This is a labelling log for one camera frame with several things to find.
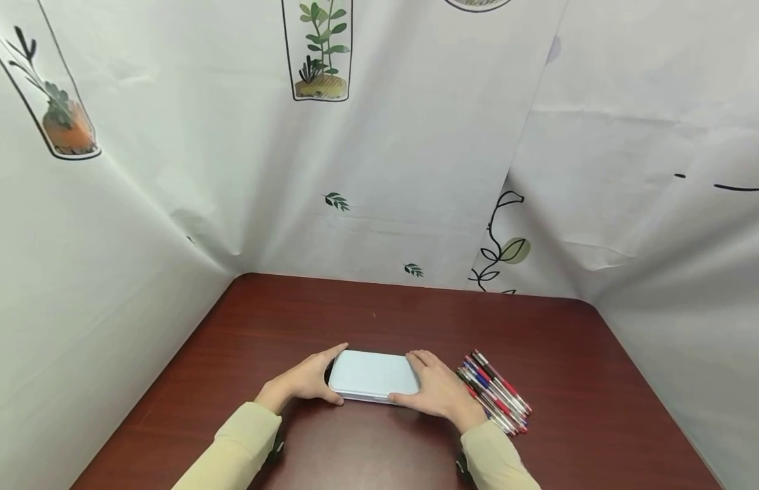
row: bundle of pens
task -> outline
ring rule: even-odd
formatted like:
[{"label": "bundle of pens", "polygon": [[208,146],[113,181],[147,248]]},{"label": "bundle of pens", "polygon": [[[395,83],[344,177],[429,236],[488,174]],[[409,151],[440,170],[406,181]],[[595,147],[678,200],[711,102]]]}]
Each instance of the bundle of pens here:
[{"label": "bundle of pens", "polygon": [[456,371],[485,414],[510,437],[527,432],[531,407],[515,388],[494,370],[479,351],[473,350]]}]

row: table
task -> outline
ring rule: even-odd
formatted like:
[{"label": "table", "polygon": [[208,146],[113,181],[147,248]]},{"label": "table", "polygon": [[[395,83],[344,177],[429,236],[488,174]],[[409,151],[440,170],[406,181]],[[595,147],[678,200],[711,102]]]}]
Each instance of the table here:
[{"label": "table", "polygon": [[[339,342],[473,348],[531,404],[514,438],[544,490],[719,490],[599,313],[571,299],[247,274],[235,279],[73,489],[167,490],[262,384]],[[466,489],[457,434],[409,409],[299,402],[252,490]]]}]

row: terrarium print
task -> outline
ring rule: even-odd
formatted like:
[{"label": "terrarium print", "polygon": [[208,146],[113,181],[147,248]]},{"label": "terrarium print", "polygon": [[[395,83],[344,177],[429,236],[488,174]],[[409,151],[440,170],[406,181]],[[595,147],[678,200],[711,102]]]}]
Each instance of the terrarium print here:
[{"label": "terrarium print", "polygon": [[510,0],[447,0],[453,7],[467,12],[488,12],[509,2]]},{"label": "terrarium print", "polygon": [[[101,154],[93,125],[57,46],[37,43],[21,27],[14,27],[12,35],[3,34],[0,64],[7,83],[16,89],[50,153],[63,160],[92,159]],[[56,64],[64,76],[49,78],[39,68]]]},{"label": "terrarium print", "polygon": [[352,0],[282,0],[295,100],[349,97]]}]

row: fabric backdrop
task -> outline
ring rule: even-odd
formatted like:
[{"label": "fabric backdrop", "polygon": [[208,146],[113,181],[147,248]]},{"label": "fabric backdrop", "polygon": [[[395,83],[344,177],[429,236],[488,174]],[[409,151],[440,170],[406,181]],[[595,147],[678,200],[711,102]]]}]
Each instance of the fabric backdrop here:
[{"label": "fabric backdrop", "polygon": [[0,489],[245,272],[584,299],[759,489],[759,0],[0,0]]}]

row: hand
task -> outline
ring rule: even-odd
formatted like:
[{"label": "hand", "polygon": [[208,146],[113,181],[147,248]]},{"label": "hand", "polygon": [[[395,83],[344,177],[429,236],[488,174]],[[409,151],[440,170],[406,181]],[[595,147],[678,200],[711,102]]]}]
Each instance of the hand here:
[{"label": "hand", "polygon": [[348,345],[339,344],[308,356],[305,361],[291,370],[266,382],[254,402],[276,414],[280,414],[292,398],[322,398],[324,401],[341,406],[344,404],[344,399],[327,386],[325,370]]},{"label": "hand", "polygon": [[455,372],[439,357],[427,350],[412,350],[406,354],[406,359],[420,378],[420,392],[413,395],[390,393],[390,402],[446,418],[461,434],[486,422],[483,407],[472,399]]}]

